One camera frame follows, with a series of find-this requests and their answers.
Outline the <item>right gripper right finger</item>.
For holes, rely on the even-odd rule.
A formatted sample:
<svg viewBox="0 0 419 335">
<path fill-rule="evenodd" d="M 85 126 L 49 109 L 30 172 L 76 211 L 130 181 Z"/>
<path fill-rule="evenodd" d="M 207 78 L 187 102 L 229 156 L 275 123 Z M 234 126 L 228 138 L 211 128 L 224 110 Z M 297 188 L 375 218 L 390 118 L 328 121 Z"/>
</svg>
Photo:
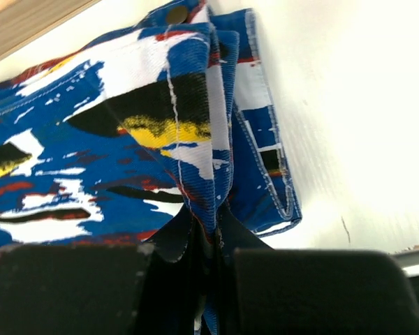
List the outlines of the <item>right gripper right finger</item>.
<svg viewBox="0 0 419 335">
<path fill-rule="evenodd" d="M 376 251 L 275 250 L 223 205 L 217 213 L 220 334 L 419 334 L 419 300 Z"/>
</svg>

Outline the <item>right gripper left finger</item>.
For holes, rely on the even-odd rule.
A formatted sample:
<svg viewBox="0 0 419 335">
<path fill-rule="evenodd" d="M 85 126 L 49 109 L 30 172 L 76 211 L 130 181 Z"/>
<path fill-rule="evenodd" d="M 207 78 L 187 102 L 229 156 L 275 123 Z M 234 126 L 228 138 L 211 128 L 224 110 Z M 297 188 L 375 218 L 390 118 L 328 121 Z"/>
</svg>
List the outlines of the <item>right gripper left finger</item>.
<svg viewBox="0 0 419 335">
<path fill-rule="evenodd" d="M 192 334 L 196 220 L 143 243 L 0 248 L 0 334 Z"/>
</svg>

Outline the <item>blue white patterned trousers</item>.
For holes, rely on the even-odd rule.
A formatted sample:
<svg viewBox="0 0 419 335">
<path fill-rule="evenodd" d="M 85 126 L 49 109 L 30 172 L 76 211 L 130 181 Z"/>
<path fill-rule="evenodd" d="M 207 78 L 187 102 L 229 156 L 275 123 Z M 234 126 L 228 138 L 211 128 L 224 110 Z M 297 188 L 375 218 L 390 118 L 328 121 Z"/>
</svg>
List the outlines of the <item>blue white patterned trousers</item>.
<svg viewBox="0 0 419 335">
<path fill-rule="evenodd" d="M 301 221 L 280 137 L 252 9 L 171 1 L 0 82 L 0 248 L 132 244 L 185 208 L 211 265 L 223 205 Z"/>
</svg>

